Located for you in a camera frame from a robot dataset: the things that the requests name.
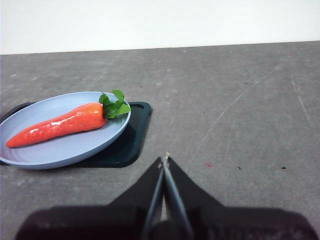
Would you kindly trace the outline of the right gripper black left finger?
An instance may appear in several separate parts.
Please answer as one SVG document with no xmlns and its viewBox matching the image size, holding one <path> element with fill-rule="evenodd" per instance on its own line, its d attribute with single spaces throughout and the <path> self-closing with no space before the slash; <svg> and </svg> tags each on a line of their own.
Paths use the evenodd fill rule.
<svg viewBox="0 0 320 240">
<path fill-rule="evenodd" d="M 157 205 L 161 158 L 107 205 L 56 206 L 31 213 L 17 240 L 137 240 Z"/>
</svg>

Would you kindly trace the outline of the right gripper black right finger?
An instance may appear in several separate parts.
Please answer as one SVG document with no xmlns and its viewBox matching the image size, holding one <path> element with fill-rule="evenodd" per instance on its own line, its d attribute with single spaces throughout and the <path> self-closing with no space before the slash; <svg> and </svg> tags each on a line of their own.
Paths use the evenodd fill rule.
<svg viewBox="0 0 320 240">
<path fill-rule="evenodd" d="M 301 214 L 280 208 L 226 206 L 199 187 L 171 158 L 166 166 L 195 240 L 314 240 Z"/>
</svg>

